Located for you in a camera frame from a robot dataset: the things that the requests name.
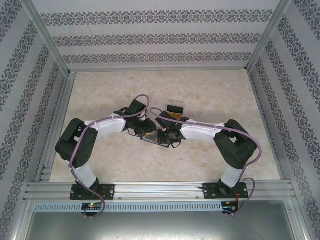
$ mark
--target marble floor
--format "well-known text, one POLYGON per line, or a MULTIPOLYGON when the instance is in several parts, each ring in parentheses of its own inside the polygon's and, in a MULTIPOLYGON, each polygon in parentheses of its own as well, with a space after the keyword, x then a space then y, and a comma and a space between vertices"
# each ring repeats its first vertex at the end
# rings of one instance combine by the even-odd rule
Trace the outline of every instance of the marble floor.
MULTIPOLYGON (((77 73, 63 131, 73 118, 87 121, 109 116, 128 107, 139 94, 148 95, 150 106, 161 109, 168 100, 184 102, 183 116, 198 122, 237 120, 263 150, 244 176, 280 179, 246 70, 77 73)), ((101 182, 171 182, 218 180, 226 163, 212 143, 185 140, 177 149, 164 148, 125 131, 100 139, 90 165, 101 182)), ((58 154, 50 181, 74 181, 58 154)))

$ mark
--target beige floor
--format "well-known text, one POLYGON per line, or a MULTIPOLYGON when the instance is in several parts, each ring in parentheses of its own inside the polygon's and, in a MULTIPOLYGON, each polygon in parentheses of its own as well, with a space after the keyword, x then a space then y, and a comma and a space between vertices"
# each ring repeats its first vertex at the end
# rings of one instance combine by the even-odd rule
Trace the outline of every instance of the beige floor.
MULTIPOLYGON (((162 109, 167 100, 185 102, 184 116, 198 122, 237 120, 263 149, 245 176, 280 179, 245 70, 78 73, 63 129, 73 118, 95 120, 128 107, 139 94, 147 94, 151 107, 162 109)), ((90 165, 101 182, 165 182, 218 180, 226 163, 212 143, 185 140, 177 149, 164 148, 122 132, 96 143, 90 165)), ((50 181, 74 181, 58 155, 50 181)))

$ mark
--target patterned wallpaper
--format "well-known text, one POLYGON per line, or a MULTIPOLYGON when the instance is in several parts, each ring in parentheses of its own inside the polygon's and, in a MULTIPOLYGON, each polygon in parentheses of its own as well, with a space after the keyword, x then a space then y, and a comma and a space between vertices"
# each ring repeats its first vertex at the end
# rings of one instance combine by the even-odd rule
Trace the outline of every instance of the patterned wallpaper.
POLYGON ((279 0, 35 0, 69 68, 245 67, 279 0))
POLYGON ((316 0, 293 0, 250 73, 312 239, 320 239, 319 16, 316 0))
POLYGON ((19 0, 0 1, 0 240, 38 170, 62 72, 19 0))

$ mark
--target black mounting plate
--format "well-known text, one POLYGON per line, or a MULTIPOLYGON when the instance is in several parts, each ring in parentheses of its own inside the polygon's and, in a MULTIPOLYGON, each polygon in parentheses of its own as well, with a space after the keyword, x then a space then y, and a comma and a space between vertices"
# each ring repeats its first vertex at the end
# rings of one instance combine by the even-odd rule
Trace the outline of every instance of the black mounting plate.
MULTIPOLYGON (((115 195, 114 184, 99 184, 97 193, 103 197, 104 200, 113 200, 115 195)), ((100 200, 99 197, 81 187, 79 184, 73 184, 70 193, 70 200, 100 200)))
POLYGON ((247 199, 249 197, 247 184, 238 182, 233 188, 230 188, 228 196, 224 196, 219 191, 220 184, 217 182, 207 182, 202 184, 204 199, 235 199, 236 193, 239 199, 247 199))

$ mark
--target patterned wall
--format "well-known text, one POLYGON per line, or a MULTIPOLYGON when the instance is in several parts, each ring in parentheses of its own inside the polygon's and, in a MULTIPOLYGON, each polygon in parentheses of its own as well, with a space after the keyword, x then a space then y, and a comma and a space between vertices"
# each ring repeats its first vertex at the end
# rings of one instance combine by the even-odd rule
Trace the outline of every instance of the patterned wall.
POLYGON ((72 70, 245 67, 279 0, 35 0, 72 70))
POLYGON ((319 0, 293 0, 250 73, 312 239, 320 239, 319 17, 319 0))
POLYGON ((19 0, 0 0, 0 240, 33 182, 65 80, 19 0))

